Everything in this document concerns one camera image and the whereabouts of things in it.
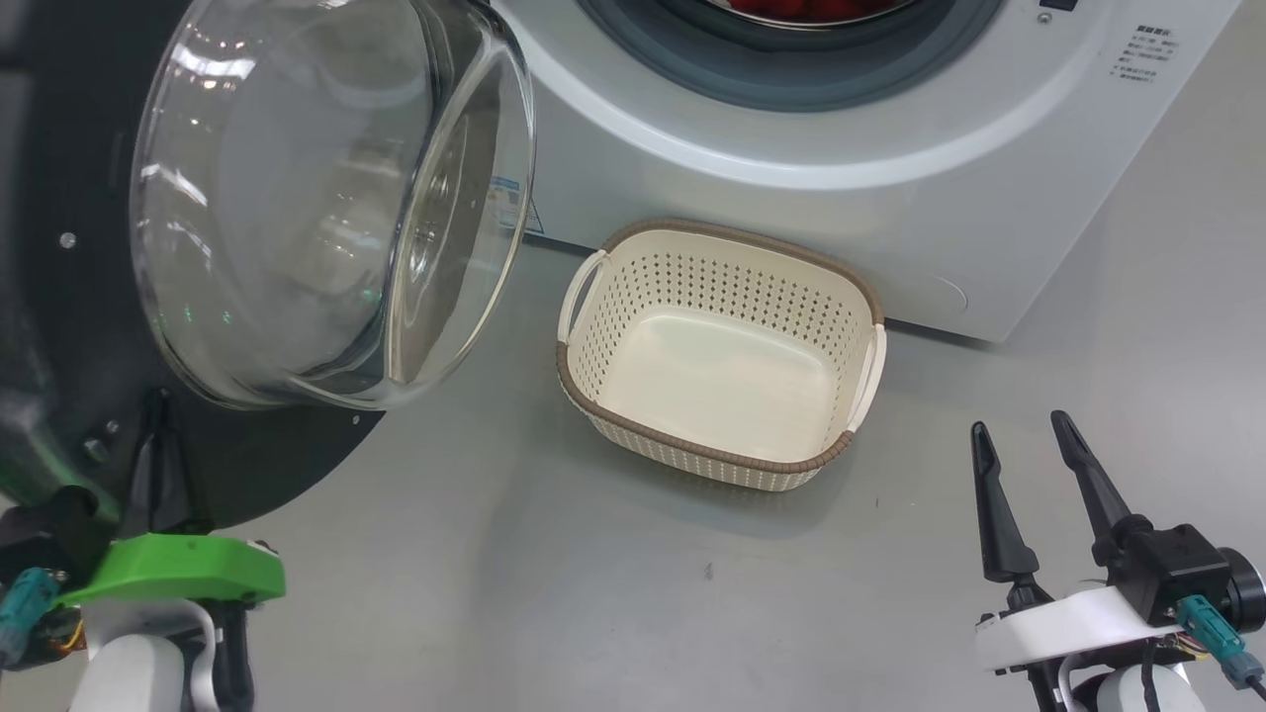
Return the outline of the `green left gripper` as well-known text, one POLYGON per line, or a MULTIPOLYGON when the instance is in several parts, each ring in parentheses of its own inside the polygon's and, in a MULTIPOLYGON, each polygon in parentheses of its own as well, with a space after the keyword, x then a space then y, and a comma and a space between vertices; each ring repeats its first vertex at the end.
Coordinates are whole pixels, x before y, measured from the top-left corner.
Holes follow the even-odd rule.
POLYGON ((65 590, 54 604, 165 599, 262 603, 286 595, 286 574, 276 552, 253 541, 208 535, 214 519, 205 499, 173 397, 149 393, 124 508, 124 535, 141 536, 110 545, 89 582, 65 590), (152 526, 161 431, 163 533, 146 533, 152 526))

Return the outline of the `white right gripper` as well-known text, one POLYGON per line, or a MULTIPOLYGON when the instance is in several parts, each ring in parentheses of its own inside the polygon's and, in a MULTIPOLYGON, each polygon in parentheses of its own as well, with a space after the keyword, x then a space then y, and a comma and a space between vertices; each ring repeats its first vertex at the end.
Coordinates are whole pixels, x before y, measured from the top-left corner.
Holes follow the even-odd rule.
MULTIPOLYGON (((1131 507, 1093 452, 1067 410, 1050 414, 1058 455, 1079 484, 1091 526, 1091 556, 1098 565, 1120 557, 1117 527, 1131 507)), ((1004 488, 1001 462, 984 422, 968 429, 982 573, 998 584, 1017 584, 1039 571, 1039 557, 1027 546, 1004 488)), ((1027 602, 975 626, 975 658, 986 670, 1048 663, 1072 654, 1177 633, 1171 618, 1152 625, 1117 587, 1094 587, 1053 602, 1027 602)))

